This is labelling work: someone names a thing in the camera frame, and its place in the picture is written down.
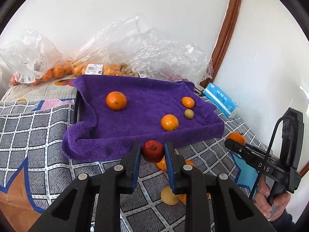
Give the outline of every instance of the sleeve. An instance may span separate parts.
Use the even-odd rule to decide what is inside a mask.
[[[290,232],[294,228],[292,216],[284,210],[283,214],[274,222],[271,222],[277,232]]]

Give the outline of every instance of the gray checkered fabric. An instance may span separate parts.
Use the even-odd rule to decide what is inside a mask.
[[[38,207],[46,209],[54,199],[80,173],[90,176],[104,173],[120,163],[117,161],[81,163],[68,160],[61,153],[64,132],[72,125],[73,106],[31,111],[38,102],[2,103],[0,105],[0,184],[8,180],[28,157],[28,175],[32,198]],[[265,149],[244,121],[235,117],[226,118],[217,109],[216,113],[225,122],[222,138],[205,140],[175,149],[185,159],[191,160],[203,173],[218,175],[226,173],[235,179],[238,168],[224,146],[225,138],[234,131],[242,133],[247,142]],[[120,199],[121,230],[128,232],[184,231],[185,206],[182,202],[166,205],[160,198],[162,189],[168,185],[166,172],[155,164],[141,160],[138,184],[133,195],[122,194]],[[94,221],[96,202],[92,221]],[[211,228],[214,218],[209,200]]]

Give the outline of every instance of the red apple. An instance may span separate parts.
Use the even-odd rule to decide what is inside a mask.
[[[149,140],[142,146],[142,155],[145,161],[158,163],[164,157],[164,146],[155,140]]]

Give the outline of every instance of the bed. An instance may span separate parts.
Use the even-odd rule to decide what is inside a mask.
[[[120,163],[119,160],[82,163],[66,159],[61,153],[62,135],[73,123],[75,93],[75,88],[69,85],[55,86],[50,82],[37,89],[13,87],[0,102],[0,129],[3,130],[0,137],[0,210],[16,232],[27,231],[80,173],[92,176]],[[231,132],[238,131],[249,144],[264,150],[266,147],[241,117],[228,119],[219,109],[215,112],[225,122],[223,137],[175,149],[175,152],[191,160],[203,173],[226,173],[248,195],[250,186],[239,182],[240,175],[247,170],[241,159],[225,148],[224,140]],[[254,173],[255,170],[247,178],[254,181]],[[185,205],[179,201],[169,206],[160,199],[160,192],[167,185],[166,172],[142,158],[134,194],[121,195],[121,230],[184,231]],[[95,229],[95,211],[96,202],[91,231]],[[212,215],[211,228],[214,231]]]

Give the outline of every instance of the blue box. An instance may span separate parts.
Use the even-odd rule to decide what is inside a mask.
[[[232,118],[237,114],[239,106],[218,86],[209,83],[203,94],[228,118]]]

